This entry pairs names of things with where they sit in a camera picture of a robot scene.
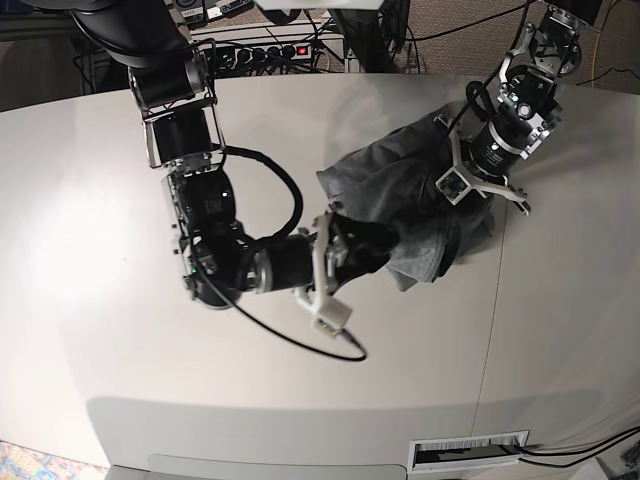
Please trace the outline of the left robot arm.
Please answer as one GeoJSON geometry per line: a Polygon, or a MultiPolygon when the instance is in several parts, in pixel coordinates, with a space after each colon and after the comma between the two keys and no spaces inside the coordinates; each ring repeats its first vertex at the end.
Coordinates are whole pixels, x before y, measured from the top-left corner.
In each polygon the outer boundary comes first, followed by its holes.
{"type": "Polygon", "coordinates": [[[436,120],[446,128],[442,143],[451,147],[452,164],[435,181],[436,189],[453,206],[476,192],[497,195],[521,212],[531,211],[527,195],[510,184],[518,160],[528,159],[560,122],[555,100],[557,80],[581,64],[580,33],[594,28],[599,1],[547,1],[535,25],[524,23],[514,45],[490,76],[498,93],[489,96],[487,81],[467,85],[467,100],[454,118],[436,120]]]}

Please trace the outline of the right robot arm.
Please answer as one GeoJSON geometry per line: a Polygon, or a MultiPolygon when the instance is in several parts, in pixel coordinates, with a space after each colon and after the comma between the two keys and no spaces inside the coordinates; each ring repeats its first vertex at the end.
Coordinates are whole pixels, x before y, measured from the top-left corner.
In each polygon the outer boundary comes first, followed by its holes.
{"type": "Polygon", "coordinates": [[[217,112],[216,42],[193,39],[170,2],[82,1],[70,13],[92,42],[127,68],[149,163],[167,172],[178,253],[195,299],[228,309],[247,291],[299,290],[325,301],[387,263],[398,243],[389,227],[325,213],[313,233],[298,231],[298,185],[264,153],[228,144],[217,112]],[[230,157],[260,163],[290,192],[292,213],[276,232],[260,238],[245,232],[224,170],[230,157]]]}

